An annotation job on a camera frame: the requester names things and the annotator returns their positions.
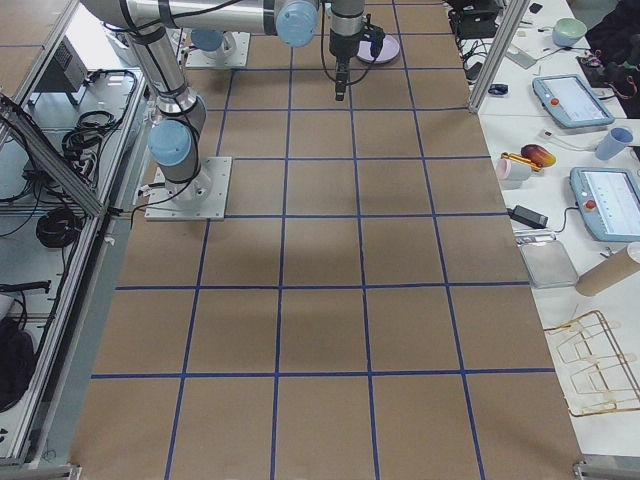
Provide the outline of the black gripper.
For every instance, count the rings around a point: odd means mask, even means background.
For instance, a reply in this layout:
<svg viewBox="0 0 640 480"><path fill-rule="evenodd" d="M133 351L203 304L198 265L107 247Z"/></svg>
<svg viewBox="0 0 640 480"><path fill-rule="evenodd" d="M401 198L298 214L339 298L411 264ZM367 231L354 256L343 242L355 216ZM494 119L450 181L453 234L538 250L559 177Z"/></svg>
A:
<svg viewBox="0 0 640 480"><path fill-rule="evenodd" d="M349 83L349 60L358 54L360 43L369 44L369 55L375 61L383 48L384 38L384 30L372 24L369 15L332 15L329 50L336 58L336 101L341 102L345 98Z"/></svg>

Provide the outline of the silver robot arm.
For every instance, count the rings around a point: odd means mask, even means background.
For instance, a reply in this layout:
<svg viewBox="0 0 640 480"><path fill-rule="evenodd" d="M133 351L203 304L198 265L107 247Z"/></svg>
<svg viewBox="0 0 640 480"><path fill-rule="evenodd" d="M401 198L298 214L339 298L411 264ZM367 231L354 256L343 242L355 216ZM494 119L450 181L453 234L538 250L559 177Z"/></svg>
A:
<svg viewBox="0 0 640 480"><path fill-rule="evenodd" d="M263 32L292 48L309 44L316 27L323 27L326 17L331 19L329 52L335 58L335 71L328 70L324 53L320 54L321 66L334 85L335 99L342 101L348 87L366 78L361 75L353 80L350 73L350 62L360 45L369 46L372 62L378 60L384 45L383 28L371 22L364 8L363 1L263 1L258 11Z"/></svg>
<svg viewBox="0 0 640 480"><path fill-rule="evenodd" d="M213 179L199 158L206 121L203 98L188 86L167 31L264 33L290 47L307 45L316 1L85 1L106 26L125 35L156 97L148 150L164 175L167 198L179 204L208 196Z"/></svg>

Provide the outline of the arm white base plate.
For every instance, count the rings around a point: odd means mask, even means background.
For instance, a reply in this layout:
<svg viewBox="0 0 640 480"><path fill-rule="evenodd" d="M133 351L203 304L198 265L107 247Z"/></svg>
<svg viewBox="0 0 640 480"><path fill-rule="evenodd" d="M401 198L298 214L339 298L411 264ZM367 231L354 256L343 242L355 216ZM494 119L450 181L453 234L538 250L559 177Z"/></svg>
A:
<svg viewBox="0 0 640 480"><path fill-rule="evenodd" d="M207 51L192 44L186 52L187 69L230 70L246 67L251 35L245 32L225 32L220 47Z"/></svg>
<svg viewBox="0 0 640 480"><path fill-rule="evenodd" d="M145 219L222 221L225 218L231 171L231 157L203 158L198 176L182 191L182 186L166 183L164 174L157 167L154 181L164 183L164 186L151 190L151 206L145 210Z"/></svg>

